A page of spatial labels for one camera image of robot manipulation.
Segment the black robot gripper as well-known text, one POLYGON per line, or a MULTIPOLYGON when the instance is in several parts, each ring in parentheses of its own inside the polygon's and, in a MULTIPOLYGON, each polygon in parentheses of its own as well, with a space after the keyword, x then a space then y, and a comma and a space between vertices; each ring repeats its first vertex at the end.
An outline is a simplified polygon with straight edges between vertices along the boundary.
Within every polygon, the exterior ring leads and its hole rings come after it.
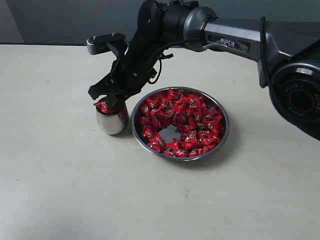
POLYGON ((148 82, 164 50, 186 43, 183 28, 190 12, 189 6, 176 0, 170 3, 144 1, 127 52, 111 68, 110 74, 89 87, 89 96, 96 100, 106 95, 109 108, 123 108, 130 95, 138 93, 148 82))

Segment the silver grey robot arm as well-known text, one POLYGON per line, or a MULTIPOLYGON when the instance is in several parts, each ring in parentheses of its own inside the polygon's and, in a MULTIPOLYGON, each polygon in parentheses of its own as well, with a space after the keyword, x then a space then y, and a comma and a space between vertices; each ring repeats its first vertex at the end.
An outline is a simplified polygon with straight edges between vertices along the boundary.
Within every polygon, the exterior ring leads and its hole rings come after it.
POLYGON ((180 47, 194 52, 227 52, 257 63, 259 85, 268 88, 276 111, 311 136, 320 137, 320 24, 220 18, 196 0, 168 3, 146 0, 130 41, 121 33, 87 40, 91 55, 112 52, 110 72, 90 86, 95 100, 107 97, 111 107, 154 84, 164 51, 180 47))

